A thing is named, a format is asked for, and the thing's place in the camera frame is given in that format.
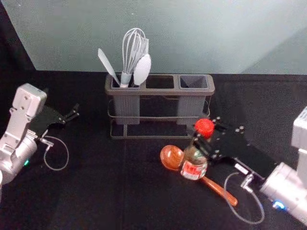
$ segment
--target gray wall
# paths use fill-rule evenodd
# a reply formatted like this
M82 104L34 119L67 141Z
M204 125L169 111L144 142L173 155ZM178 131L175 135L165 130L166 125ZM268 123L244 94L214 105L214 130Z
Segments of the gray wall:
M39 70L122 70L140 27L152 72L307 74L305 0L1 0Z

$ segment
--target wooden spoon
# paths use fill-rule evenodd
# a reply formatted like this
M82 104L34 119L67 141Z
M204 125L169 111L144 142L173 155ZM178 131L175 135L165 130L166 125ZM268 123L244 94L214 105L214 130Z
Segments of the wooden spoon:
M183 161L184 152L174 145L166 145L160 152L161 163L169 170L179 171L181 162ZM203 181L207 186L209 186L218 195L224 198L224 189L219 186L216 182L210 180L207 177L202 177ZM229 192L226 192L225 197L232 206L238 204L238 200L232 196Z

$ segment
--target utensil holder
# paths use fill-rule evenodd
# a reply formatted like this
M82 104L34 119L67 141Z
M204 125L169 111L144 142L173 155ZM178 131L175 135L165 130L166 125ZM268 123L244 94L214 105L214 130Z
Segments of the utensil holder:
M114 124L114 120L117 125L123 125L122 138L129 138L128 126L140 126L144 120L193 125L199 117L204 116L204 110L206 115L209 114L210 99L215 87L212 76L208 74L150 74L146 82L129 88L120 88L107 75L105 90L107 95L113 97L108 107L111 124Z

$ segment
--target red lid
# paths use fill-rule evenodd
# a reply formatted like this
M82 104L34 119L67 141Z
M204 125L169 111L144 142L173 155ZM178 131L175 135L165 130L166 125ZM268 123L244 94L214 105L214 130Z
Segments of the red lid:
M214 132L214 123L209 119L200 119L195 123L195 129L206 139Z

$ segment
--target black table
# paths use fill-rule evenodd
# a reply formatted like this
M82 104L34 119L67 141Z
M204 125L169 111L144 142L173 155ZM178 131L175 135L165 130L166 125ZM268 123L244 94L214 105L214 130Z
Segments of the black table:
M54 130L68 145L71 159L61 172L43 163L44 146L13 182L3 187L0 229L19 230L155 230L155 229L305 229L258 193L266 219L257 226L238 220L226 202L200 182L167 171L159 151L167 144L184 148L188 140L111 140L104 73L2 72L0 131L4 132L15 91L23 83L49 88L47 105L67 113L80 104L80 118ZM296 168L298 154L290 146L292 123L307 105L307 78L281 75L213 75L216 93L212 114L230 124L243 124L247 139L277 161ZM65 162L58 144L49 157ZM219 184L234 170L209 168ZM258 219L254 200L233 179L229 190L238 211Z

